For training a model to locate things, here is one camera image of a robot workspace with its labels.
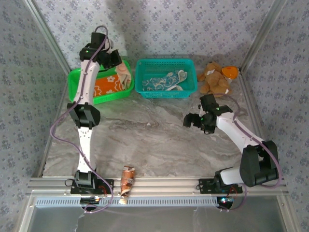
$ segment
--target brown teddy bear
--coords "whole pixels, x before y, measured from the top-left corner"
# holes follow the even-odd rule
[[[230,91],[229,84],[222,75],[222,67],[216,62],[210,62],[207,64],[204,72],[197,75],[197,80],[205,80],[205,84],[199,90],[200,93],[227,93]]]

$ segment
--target marble surface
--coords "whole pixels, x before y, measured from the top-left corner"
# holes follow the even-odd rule
[[[239,119],[252,130],[237,80],[231,88],[231,96],[243,110]],[[183,126],[187,113],[199,113],[197,106],[201,96],[196,92],[188,99],[144,99],[132,91],[127,98],[95,105],[101,112],[95,137],[98,173],[117,177],[124,165],[132,165],[137,176],[213,176],[215,171],[239,163],[240,151],[219,129],[215,134],[204,135],[198,128]],[[68,101],[66,98],[62,112]],[[217,102],[236,110],[235,104],[226,97]],[[70,116],[58,125],[56,135],[79,142]],[[72,146],[53,141],[43,176],[74,175],[78,158]]]

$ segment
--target patterned wall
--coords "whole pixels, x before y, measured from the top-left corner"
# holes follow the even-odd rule
[[[22,0],[0,1],[0,231],[11,231],[65,75]]]
[[[272,1],[36,0],[71,68],[97,25],[131,66],[140,58],[190,57],[240,65]]]
[[[309,3],[289,0],[246,74],[301,226],[309,231]]]

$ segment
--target purple cable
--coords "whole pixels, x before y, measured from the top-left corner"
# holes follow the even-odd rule
[[[277,181],[277,183],[275,185],[272,185],[272,186],[261,185],[261,186],[263,186],[263,187],[265,187],[267,189],[271,189],[271,188],[275,189],[275,188],[277,188],[280,185],[280,183],[281,183],[282,171],[281,171],[280,165],[279,165],[278,161],[276,160],[275,156],[271,153],[271,151],[263,143],[258,141],[256,138],[252,137],[251,134],[249,134],[244,128],[242,128],[238,124],[238,122],[236,121],[236,116],[240,113],[240,105],[238,104],[238,102],[234,98],[232,98],[231,96],[229,96],[229,95],[227,95],[225,93],[215,93],[214,95],[225,95],[225,96],[229,97],[231,100],[233,100],[233,102],[235,102],[235,104],[237,106],[237,111],[234,113],[233,122],[238,127],[238,129],[240,129],[241,132],[243,132],[247,137],[249,137],[250,139],[255,141],[257,144],[259,144],[269,154],[269,156],[274,161],[274,163],[276,165],[276,168],[278,170],[278,181]]]
[[[85,163],[87,164],[87,166],[89,167],[89,169],[93,172],[93,174],[95,174],[99,179],[101,179],[101,180],[109,187],[109,189],[110,189],[110,191],[111,191],[111,198],[110,198],[110,200],[109,200],[109,202],[107,203],[106,206],[100,208],[99,210],[90,211],[90,212],[89,212],[89,211],[86,210],[86,208],[89,207],[89,205],[88,205],[88,206],[86,206],[86,207],[84,208],[85,213],[96,213],[96,212],[99,212],[99,211],[102,211],[102,210],[106,209],[106,208],[112,203],[112,199],[113,199],[113,190],[112,190],[112,187],[110,186],[110,184],[109,184],[103,177],[101,177],[101,176],[91,167],[91,165],[90,165],[88,159],[86,158],[85,154],[83,153],[83,151],[82,151],[76,144],[74,144],[74,143],[72,143],[72,142],[70,142],[70,141],[68,141],[68,140],[60,139],[60,138],[56,137],[56,136],[55,136],[55,131],[56,131],[56,126],[59,124],[59,122],[60,122],[62,119],[64,119],[64,118],[69,114],[69,112],[70,112],[71,110],[73,110],[73,109],[78,105],[78,103],[81,101],[81,99],[83,99],[84,84],[85,84],[85,80],[86,80],[86,76],[87,76],[87,71],[88,71],[89,66],[90,66],[92,60],[94,59],[94,57],[99,53],[99,51],[100,51],[100,50],[102,49],[102,47],[104,46],[104,44],[105,44],[105,42],[106,42],[106,40],[107,40],[107,36],[108,36],[108,30],[107,30],[107,28],[106,28],[105,26],[98,26],[98,27],[95,29],[95,32],[97,32],[97,30],[98,30],[99,28],[104,28],[104,29],[106,30],[106,35],[105,35],[105,38],[104,38],[102,44],[101,44],[100,47],[96,50],[96,52],[92,55],[92,57],[90,58],[90,60],[88,61],[87,65],[86,65],[86,68],[85,68],[85,71],[84,71],[84,75],[83,75],[82,86],[81,86],[81,95],[80,95],[79,99],[76,101],[76,103],[75,103],[70,109],[68,109],[66,112],[64,112],[64,113],[54,122],[54,124],[51,126],[51,128],[50,128],[50,130],[49,130],[49,133],[50,133],[50,135],[51,135],[52,138],[54,138],[54,139],[56,139],[56,140],[58,140],[58,141],[61,141],[61,142],[68,143],[68,144],[72,145],[73,147],[75,147],[76,150],[78,150],[78,152],[81,154],[81,156],[83,157]]]

